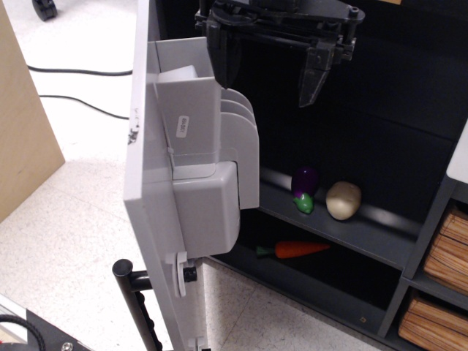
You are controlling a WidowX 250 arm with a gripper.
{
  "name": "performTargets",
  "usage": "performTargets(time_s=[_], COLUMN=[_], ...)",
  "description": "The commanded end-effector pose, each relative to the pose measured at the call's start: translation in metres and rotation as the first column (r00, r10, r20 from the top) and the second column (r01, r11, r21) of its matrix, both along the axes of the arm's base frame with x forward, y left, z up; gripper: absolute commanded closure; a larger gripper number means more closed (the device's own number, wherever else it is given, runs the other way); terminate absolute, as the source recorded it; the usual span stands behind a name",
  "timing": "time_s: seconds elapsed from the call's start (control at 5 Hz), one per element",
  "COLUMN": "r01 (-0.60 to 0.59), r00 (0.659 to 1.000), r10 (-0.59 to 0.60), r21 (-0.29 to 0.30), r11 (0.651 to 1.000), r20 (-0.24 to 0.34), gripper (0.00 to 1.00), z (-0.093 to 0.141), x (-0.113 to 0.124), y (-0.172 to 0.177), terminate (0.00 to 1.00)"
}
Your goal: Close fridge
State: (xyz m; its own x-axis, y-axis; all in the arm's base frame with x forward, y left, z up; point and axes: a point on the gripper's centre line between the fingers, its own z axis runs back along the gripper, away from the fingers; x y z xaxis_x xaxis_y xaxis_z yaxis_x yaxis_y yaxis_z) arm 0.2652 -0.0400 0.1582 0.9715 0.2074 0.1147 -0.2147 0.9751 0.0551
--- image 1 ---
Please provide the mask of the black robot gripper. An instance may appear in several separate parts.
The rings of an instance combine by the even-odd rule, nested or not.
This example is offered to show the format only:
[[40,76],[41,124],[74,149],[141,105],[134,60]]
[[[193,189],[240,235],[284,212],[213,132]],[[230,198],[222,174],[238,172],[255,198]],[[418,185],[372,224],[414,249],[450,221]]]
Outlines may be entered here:
[[356,27],[364,18],[363,10],[343,1],[201,1],[195,28],[206,36],[214,77],[223,88],[232,86],[241,64],[236,35],[308,48],[298,103],[307,107],[318,98],[332,63],[352,59]]

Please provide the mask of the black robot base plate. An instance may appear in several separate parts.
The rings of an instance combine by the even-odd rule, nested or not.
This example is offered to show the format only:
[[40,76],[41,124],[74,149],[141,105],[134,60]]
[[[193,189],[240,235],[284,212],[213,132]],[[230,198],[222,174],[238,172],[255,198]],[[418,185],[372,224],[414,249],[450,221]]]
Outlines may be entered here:
[[37,314],[1,295],[1,350],[91,350]]

